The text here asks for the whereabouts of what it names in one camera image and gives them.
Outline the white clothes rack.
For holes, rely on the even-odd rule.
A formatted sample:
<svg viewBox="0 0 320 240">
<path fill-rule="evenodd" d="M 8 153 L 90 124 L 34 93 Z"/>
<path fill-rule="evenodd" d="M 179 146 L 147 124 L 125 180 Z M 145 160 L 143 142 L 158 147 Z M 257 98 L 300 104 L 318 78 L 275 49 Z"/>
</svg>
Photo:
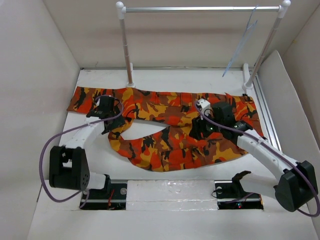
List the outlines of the white clothes rack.
<svg viewBox="0 0 320 240">
<path fill-rule="evenodd" d="M 255 12 L 276 12 L 277 17 L 274 24 L 266 38 L 264 46 L 259 54 L 253 68 L 253 72 L 249 73 L 249 65 L 243 65 L 243 85 L 242 89 L 246 92 L 254 87 L 254 79 L 258 70 L 265 58 L 267 50 L 269 49 L 272 40 L 278 31 L 282 19 L 285 17 L 291 1 L 284 0 L 279 6 L 186 6 L 186 7 L 127 7 L 123 2 L 118 1 L 115 4 L 117 17 L 120 23 L 120 30 L 122 35 L 122 45 L 125 59 L 125 68 L 127 72 L 127 86 L 134 87 L 133 80 L 133 64 L 130 61 L 129 47 L 126 35 L 125 15 L 129 13 L 223 13 L 223 12 L 250 12 L 253 15 Z"/>
</svg>

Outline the aluminium side rail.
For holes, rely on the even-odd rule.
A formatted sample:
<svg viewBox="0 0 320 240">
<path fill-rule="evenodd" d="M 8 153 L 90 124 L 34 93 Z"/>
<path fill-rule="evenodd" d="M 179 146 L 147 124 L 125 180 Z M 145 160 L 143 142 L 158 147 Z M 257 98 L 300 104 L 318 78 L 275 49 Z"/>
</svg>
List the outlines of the aluminium side rail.
<svg viewBox="0 0 320 240">
<path fill-rule="evenodd" d="M 261 124 L 263 125 L 263 134 L 274 148 L 276 148 L 279 151 L 282 151 L 280 140 L 258 75 L 255 76 L 252 85 L 257 99 L 257 104 L 261 112 L 260 120 Z"/>
</svg>

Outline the orange camouflage trousers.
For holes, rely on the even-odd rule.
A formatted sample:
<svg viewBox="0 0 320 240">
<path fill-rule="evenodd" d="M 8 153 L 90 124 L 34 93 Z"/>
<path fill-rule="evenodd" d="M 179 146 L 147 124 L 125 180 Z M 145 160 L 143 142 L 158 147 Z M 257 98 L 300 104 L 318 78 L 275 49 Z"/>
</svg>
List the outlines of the orange camouflage trousers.
<svg viewBox="0 0 320 240">
<path fill-rule="evenodd" d="M 237 121 L 244 121 L 262 134 L 259 115 L 251 96 L 218 93 L 156 92 L 132 87 L 104 89 L 77 87 L 68 111 L 87 114 L 101 95 L 114 96 L 124 106 L 124 125 L 108 134 L 111 148 L 133 165 L 153 172 L 169 172 L 200 168 L 231 161 L 245 155 L 245 150 L 212 132 L 199 140 L 190 136 L 192 120 L 199 116 L 195 101 L 211 104 L 225 102 Z M 122 134 L 134 120 L 166 124 L 159 132 L 141 138 L 124 139 Z"/>
</svg>

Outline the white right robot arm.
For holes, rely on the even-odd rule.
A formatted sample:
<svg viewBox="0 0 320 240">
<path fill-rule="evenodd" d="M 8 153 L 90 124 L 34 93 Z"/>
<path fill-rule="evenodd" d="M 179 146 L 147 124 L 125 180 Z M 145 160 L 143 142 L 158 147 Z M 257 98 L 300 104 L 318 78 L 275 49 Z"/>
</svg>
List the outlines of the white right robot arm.
<svg viewBox="0 0 320 240">
<path fill-rule="evenodd" d="M 225 139 L 252 155 L 273 175 L 272 178 L 262 177 L 248 170 L 236 174 L 231 184 L 235 196 L 268 196 L 289 212 L 299 211 L 310 200 L 320 204 L 315 168 L 310 162 L 299 162 L 277 150 L 249 123 L 236 120 L 232 106 L 226 102 L 211 105 L 201 98 L 194 102 L 194 106 L 199 113 L 192 120 L 196 137 L 221 133 Z"/>
</svg>

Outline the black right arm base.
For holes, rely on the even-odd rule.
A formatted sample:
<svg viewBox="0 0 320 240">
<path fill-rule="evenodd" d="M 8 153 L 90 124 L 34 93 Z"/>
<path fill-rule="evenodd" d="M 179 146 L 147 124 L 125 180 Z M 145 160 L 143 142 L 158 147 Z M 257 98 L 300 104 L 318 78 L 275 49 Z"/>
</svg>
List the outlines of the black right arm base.
<svg viewBox="0 0 320 240">
<path fill-rule="evenodd" d="M 211 196 L 217 200 L 218 210 L 263 210 L 262 198 L 257 193 L 245 192 L 232 180 L 215 180 Z"/>
</svg>

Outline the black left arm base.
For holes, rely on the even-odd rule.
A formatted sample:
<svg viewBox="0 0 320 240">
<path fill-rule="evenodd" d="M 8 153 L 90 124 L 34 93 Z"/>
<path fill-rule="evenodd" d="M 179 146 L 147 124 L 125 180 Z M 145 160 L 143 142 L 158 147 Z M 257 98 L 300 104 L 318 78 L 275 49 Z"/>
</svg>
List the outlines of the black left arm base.
<svg viewBox="0 0 320 240">
<path fill-rule="evenodd" d="M 84 203 L 81 210 L 107 210 L 107 211 L 121 211 L 126 209 L 127 203 L 127 181 L 115 181 L 110 183 L 109 192 L 92 189 L 89 191 L 88 200 L 87 195 L 83 194 L 79 206 Z"/>
</svg>

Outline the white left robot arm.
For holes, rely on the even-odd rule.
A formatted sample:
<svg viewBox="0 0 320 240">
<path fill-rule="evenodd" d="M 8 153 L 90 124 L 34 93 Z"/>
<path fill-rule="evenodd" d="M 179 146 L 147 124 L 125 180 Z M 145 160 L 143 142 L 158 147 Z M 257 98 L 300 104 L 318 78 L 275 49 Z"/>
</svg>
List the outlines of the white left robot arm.
<svg viewBox="0 0 320 240">
<path fill-rule="evenodd" d="M 66 143 L 53 146 L 49 154 L 49 184 L 52 188 L 75 191 L 92 190 L 100 198 L 111 194 L 111 180 L 107 174 L 90 171 L 86 150 L 97 137 L 124 125 L 124 106 L 119 99 L 102 95 L 94 100 L 83 125 Z"/>
</svg>

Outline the white foam board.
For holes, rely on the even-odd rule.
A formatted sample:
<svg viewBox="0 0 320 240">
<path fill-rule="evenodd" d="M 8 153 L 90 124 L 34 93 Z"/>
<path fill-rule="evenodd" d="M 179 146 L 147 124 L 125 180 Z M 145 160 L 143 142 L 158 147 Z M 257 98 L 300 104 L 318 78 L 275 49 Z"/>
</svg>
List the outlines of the white foam board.
<svg viewBox="0 0 320 240">
<path fill-rule="evenodd" d="M 300 162 L 310 162 L 319 181 L 320 149 L 277 50 L 264 60 L 257 75 L 282 151 Z"/>
</svg>

